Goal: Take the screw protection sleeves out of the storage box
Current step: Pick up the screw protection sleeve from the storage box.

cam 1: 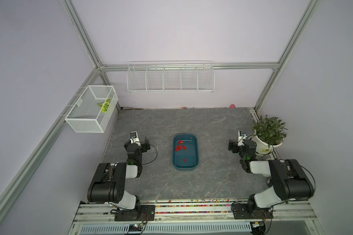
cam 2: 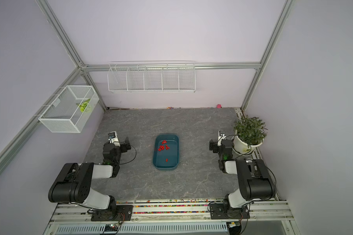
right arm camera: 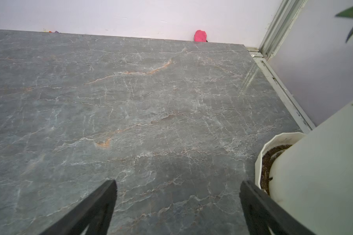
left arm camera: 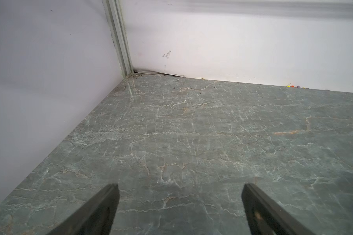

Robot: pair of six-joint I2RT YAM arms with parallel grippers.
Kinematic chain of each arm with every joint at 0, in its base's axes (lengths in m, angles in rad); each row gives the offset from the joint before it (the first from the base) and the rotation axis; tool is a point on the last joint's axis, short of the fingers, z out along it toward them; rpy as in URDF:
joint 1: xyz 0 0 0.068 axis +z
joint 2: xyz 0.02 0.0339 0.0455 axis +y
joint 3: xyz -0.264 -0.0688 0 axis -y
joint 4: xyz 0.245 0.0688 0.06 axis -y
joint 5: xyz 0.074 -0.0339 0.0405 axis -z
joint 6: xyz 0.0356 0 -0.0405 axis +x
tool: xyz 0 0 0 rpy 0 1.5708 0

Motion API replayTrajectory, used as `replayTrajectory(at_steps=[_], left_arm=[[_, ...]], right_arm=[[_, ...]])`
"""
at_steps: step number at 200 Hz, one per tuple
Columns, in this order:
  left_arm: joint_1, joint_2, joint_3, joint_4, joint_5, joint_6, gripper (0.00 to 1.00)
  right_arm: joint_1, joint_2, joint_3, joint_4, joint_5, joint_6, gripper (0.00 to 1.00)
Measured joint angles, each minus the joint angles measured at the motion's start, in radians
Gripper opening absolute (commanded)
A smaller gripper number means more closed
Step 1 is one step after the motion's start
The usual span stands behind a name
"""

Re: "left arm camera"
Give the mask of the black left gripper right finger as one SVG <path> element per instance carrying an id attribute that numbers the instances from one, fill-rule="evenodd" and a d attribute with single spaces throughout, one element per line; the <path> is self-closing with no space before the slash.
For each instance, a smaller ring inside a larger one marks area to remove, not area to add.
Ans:
<path id="1" fill-rule="evenodd" d="M 245 184 L 242 202 L 253 235 L 312 235 L 255 184 Z"/>

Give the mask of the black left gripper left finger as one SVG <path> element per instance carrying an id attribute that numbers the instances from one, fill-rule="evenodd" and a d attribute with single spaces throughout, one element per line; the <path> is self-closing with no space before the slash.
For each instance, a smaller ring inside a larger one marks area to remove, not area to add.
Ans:
<path id="1" fill-rule="evenodd" d="M 50 235 L 109 235 L 120 200 L 117 184 L 108 184 Z"/>

